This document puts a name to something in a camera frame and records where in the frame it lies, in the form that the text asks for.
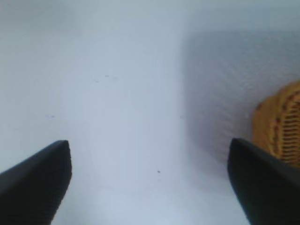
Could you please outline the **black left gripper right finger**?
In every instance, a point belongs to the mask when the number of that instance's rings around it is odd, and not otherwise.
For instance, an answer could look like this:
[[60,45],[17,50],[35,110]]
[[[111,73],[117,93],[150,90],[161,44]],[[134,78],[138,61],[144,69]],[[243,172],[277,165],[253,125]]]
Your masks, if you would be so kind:
[[251,225],[300,223],[300,171],[252,143],[233,138],[227,171]]

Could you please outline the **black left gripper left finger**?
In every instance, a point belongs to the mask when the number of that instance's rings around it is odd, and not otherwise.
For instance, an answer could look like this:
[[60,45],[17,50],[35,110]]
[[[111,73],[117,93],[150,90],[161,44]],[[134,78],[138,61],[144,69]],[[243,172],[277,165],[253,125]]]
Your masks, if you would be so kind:
[[0,174],[0,223],[49,225],[72,178],[68,141],[56,141]]

